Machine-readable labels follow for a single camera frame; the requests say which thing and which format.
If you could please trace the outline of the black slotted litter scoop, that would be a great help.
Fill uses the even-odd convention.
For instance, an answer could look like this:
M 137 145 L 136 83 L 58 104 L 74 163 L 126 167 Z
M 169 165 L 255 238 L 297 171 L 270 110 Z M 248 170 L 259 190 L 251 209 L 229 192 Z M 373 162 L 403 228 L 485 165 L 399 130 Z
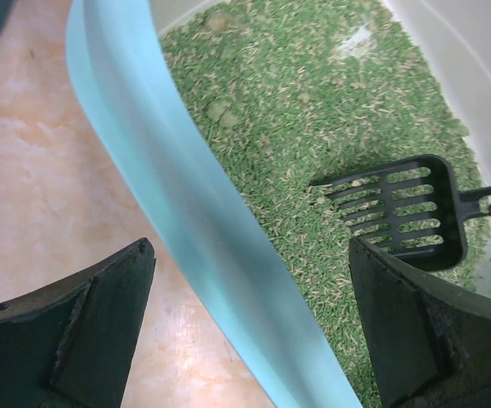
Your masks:
M 350 230 L 427 272 L 452 269 L 467 255 L 465 222 L 491 218 L 491 186 L 460 191 L 454 170 L 426 154 L 312 182 L 351 213 Z

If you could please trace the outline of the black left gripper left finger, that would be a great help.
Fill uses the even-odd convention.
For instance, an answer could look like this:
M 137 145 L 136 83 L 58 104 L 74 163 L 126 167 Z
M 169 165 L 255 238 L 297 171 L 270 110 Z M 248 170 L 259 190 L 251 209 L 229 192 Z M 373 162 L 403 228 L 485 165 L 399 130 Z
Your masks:
M 118 407 L 155 269 L 146 238 L 0 303 L 0 407 Z

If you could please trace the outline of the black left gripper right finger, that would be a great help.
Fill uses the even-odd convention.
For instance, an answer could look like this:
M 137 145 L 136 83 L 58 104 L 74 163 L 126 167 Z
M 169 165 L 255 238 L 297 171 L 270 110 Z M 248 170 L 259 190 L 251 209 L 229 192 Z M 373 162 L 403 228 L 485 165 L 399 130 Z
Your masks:
M 491 298 L 360 239 L 353 290 L 385 407 L 491 407 Z

